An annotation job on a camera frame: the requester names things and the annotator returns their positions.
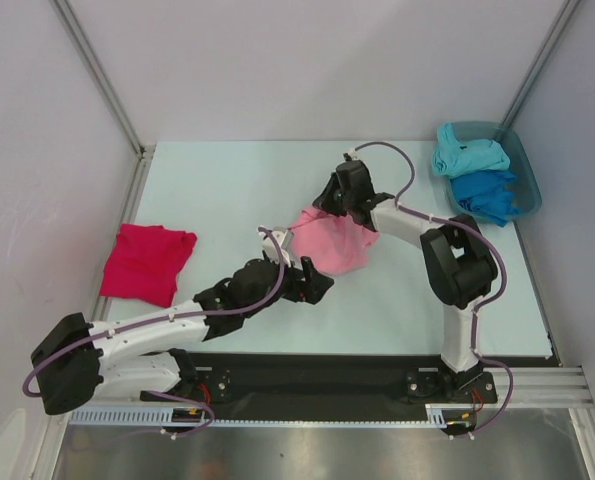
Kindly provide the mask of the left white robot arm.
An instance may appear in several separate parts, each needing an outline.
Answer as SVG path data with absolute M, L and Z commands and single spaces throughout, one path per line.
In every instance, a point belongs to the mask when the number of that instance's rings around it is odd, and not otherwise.
M 264 257 L 153 314 L 112 322 L 69 314 L 32 352 L 22 390 L 50 416 L 99 398 L 187 399 L 198 376 L 185 344 L 229 335 L 279 300 L 315 305 L 333 285 L 308 257 L 288 263 Z

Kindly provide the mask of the pink t shirt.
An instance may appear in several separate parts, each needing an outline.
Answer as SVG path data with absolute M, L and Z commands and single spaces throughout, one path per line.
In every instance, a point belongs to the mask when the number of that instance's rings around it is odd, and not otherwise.
M 380 234 L 357 225 L 349 216 L 335 216 L 308 207 L 289 227 L 290 243 L 297 257 L 309 257 L 326 275 L 342 275 L 368 265 L 368 249 Z

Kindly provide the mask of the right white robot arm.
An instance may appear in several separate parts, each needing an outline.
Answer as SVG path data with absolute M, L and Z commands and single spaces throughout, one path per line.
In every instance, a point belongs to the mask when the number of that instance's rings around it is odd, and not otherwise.
M 376 233 L 393 236 L 419 248 L 432 292 L 443 304 L 442 367 L 436 385 L 424 387 L 414 373 L 407 389 L 414 399 L 444 397 L 461 401 L 483 374 L 478 356 L 478 306 L 490 293 L 498 267 L 476 221 L 469 215 L 448 220 L 406 213 L 387 193 L 377 193 L 367 166 L 346 156 L 331 174 L 313 206 Z

